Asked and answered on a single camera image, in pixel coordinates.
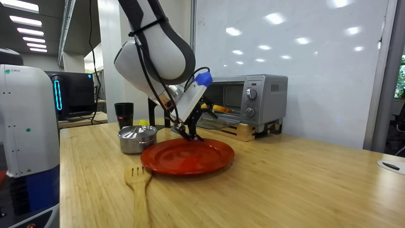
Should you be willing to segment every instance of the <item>black container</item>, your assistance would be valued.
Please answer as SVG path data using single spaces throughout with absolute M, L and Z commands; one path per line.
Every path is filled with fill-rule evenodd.
M 116 114 L 119 129 L 126 125 L 133 125 L 135 104 L 133 102 L 116 102 Z

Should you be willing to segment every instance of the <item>window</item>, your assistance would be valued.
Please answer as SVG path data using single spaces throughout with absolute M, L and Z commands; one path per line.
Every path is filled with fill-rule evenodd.
M 397 88 L 394 97 L 405 97 L 405 55 L 403 55 L 402 66 L 398 76 Z

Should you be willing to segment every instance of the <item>ceiling light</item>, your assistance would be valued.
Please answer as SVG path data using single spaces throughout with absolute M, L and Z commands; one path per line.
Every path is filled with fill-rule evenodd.
M 361 26 L 351 26 L 351 28 L 345 29 L 345 33 L 346 33 L 347 35 L 356 35 L 356 34 L 359 34 L 360 31 L 362 31 L 362 28 L 361 28 Z
M 7 7 L 37 12 L 37 14 L 40 12 L 40 7 L 37 3 L 31 3 L 26 1 L 18 1 L 18 0 L 0 0 L 0 2 Z
M 260 49 L 264 49 L 264 50 L 269 50 L 269 49 L 271 49 L 271 47 L 270 45 L 257 45 Z
M 352 0 L 328 0 L 330 7 L 345 7 L 351 3 Z
M 364 49 L 365 49 L 364 45 L 357 45 L 357 47 L 355 47 L 355 52 L 361 52 L 361 50 L 364 50 Z
M 17 28 L 19 33 L 32 34 L 32 35 L 40 35 L 44 36 L 42 30 L 33 30 L 33 29 L 25 29 L 25 28 Z
M 302 45 L 307 45 L 311 43 L 311 40 L 306 36 L 297 38 L 295 40 L 298 44 L 302 44 Z
M 233 28 L 233 26 L 227 28 L 226 31 L 227 31 L 228 34 L 233 35 L 233 36 L 237 36 L 237 35 L 241 35 L 241 34 L 242 34 L 241 30 L 238 30 L 238 29 L 236 29 L 236 28 Z
M 243 52 L 241 49 L 235 49 L 235 50 L 232 50 L 232 53 L 238 54 L 238 55 L 243 54 Z
M 46 40 L 41 38 L 23 36 L 23 39 L 27 41 L 46 43 Z
M 44 53 L 49 52 L 47 49 L 41 49 L 41 48 L 30 48 L 30 49 L 33 50 L 33 52 L 44 52 Z
M 268 21 L 270 21 L 271 24 L 283 24 L 284 21 L 287 21 L 287 17 L 280 14 L 280 12 L 274 12 L 274 14 L 269 14 L 268 16 L 265 16 Z
M 35 19 L 16 16 L 16 15 L 11 15 L 11 19 L 14 22 L 18 22 L 18 24 L 26 24 L 26 25 L 32 25 L 32 26 L 42 26 L 42 21 L 41 20 L 35 20 Z
M 46 44 L 38 44 L 38 43 L 27 43 L 28 47 L 36 47 L 36 48 L 45 48 L 47 49 Z

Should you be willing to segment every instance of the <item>red plate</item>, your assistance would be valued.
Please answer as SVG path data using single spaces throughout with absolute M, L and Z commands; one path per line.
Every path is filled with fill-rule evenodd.
M 219 140 L 187 140 L 183 138 L 157 143 L 147 148 L 142 163 L 159 173 L 202 174 L 228 166 L 235 157 L 233 149 Z

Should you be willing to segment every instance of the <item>silver pot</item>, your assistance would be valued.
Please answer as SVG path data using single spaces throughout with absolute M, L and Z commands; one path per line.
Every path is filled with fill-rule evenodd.
M 119 143 L 123 153 L 142 153 L 147 147 L 156 143 L 156 128 L 125 126 L 119 130 Z

